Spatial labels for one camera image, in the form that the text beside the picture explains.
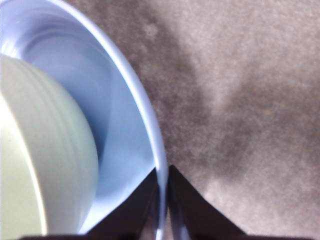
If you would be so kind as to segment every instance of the blue bowl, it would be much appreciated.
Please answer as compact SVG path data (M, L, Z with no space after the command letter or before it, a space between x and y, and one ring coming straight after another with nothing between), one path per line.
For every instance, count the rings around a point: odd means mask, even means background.
M84 112L97 146L99 181L86 233L156 168L157 239L166 215L168 166L155 113L132 67L86 16L60 0L3 0L1 53L59 81Z

